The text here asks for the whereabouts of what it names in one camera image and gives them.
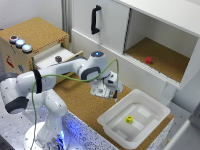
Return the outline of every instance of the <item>green cable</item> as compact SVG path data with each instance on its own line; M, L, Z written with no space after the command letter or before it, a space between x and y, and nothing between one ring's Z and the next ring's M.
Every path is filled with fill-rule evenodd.
M79 79L74 79L74 78L70 78L70 77L68 77L68 76L57 75L57 74L45 75L45 76L42 76L42 78L44 78L44 77L49 77L49 76L57 76L57 77L63 77L63 78L70 79L70 80L74 80L74 81L89 82L89 81L95 80L95 79L97 79L98 77L100 77L100 76L113 64L114 61L117 62L117 91L118 91L119 63L118 63L118 60L117 60L117 59L114 59L112 62L110 62L110 63L108 64L108 66L107 66L100 74L98 74L96 77L94 77L94 78L92 78L92 79L89 79L89 80L79 80ZM31 145L30 150L32 150L33 144L34 144L34 141L35 141L35 132L36 132L36 124L37 124L37 112L36 112L36 108L35 108L35 102L34 102L34 99L33 99L33 90L34 90L34 88L35 88L35 84L36 84L36 81L33 83L33 86L32 86L32 93L31 93L33 108L34 108L34 112L35 112L35 128L34 128L33 142L32 142L32 145Z

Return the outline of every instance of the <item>brown countertop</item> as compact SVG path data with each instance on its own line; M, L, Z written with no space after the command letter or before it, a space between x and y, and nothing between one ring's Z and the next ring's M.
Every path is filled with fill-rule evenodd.
M97 118L115 104L114 100L93 96L90 94L90 89L89 83L71 80L64 80L54 88L56 93L65 101L68 109L74 115L110 141L113 145L120 150L123 150L124 148L105 134L103 127L97 122ZM122 93L118 94L118 100L121 100L131 91L131 89L124 86ZM136 150L145 150L173 118L174 116L170 114Z

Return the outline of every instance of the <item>brown box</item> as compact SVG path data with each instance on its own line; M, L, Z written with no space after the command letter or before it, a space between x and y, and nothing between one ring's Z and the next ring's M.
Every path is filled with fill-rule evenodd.
M32 46L32 53L25 54L10 44L10 36L16 35ZM34 56L61 44L69 49L69 35L45 20L36 17L0 31L0 52L6 72L21 74L34 67Z

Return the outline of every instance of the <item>door handle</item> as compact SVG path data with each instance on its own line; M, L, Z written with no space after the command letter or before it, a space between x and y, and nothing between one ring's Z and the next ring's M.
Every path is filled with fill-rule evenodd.
M92 30L92 34L96 34L98 32L100 32L99 29L96 28L96 12L101 10L101 7L96 5L96 8L94 8L92 10L92 25L91 25L91 30Z

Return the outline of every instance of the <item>yellow object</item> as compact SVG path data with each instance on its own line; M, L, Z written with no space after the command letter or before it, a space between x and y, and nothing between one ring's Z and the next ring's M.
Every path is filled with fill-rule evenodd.
M132 123L132 122L133 122L133 117L128 115L128 116L126 117L126 122L127 122L127 123Z

